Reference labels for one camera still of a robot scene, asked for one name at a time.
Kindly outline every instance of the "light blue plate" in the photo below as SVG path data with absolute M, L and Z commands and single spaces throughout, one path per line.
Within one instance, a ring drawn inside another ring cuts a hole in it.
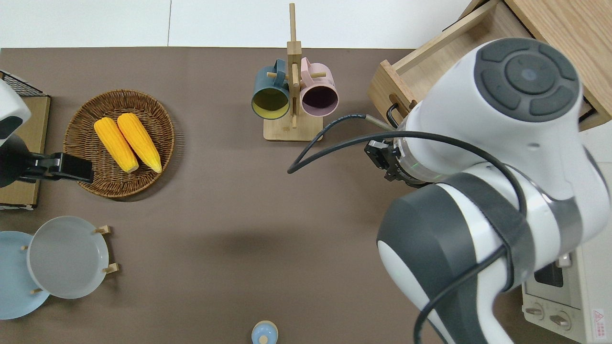
M 28 271 L 27 251 L 32 236 L 16 231 L 0 232 L 0 320 L 19 318 L 45 302 L 49 293 L 38 288 Z

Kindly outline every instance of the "warning label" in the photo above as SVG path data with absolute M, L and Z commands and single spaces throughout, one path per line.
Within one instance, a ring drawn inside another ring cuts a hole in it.
M 603 317 L 603 309 L 593 310 L 593 325 L 596 339 L 606 339 L 606 321 Z

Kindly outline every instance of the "velcro strap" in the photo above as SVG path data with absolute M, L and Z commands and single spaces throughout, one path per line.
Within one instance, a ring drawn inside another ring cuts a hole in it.
M 525 217 L 489 183 L 473 174 L 457 173 L 442 183 L 468 197 L 501 238 L 506 247 L 508 267 L 504 291 L 522 283 L 534 272 L 536 261 L 534 239 Z

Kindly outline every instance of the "white plate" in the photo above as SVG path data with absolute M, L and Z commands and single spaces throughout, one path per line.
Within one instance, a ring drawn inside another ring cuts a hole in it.
M 42 225 L 28 249 L 28 270 L 53 296 L 76 299 L 93 292 L 106 275 L 108 248 L 95 226 L 74 216 Z
M 28 272 L 27 253 L 32 236 L 16 231 L 0 232 L 0 320 L 19 318 L 45 302 L 49 293 L 31 294 L 38 286 Z

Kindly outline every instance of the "pink mug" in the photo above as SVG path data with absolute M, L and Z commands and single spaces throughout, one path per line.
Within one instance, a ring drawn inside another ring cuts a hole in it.
M 314 73 L 324 72 L 324 77 L 313 78 Z M 300 102 L 304 111 L 311 116 L 327 116 L 338 107 L 338 91 L 332 72 L 322 63 L 310 63 L 302 58 L 300 71 L 304 85 L 300 91 Z

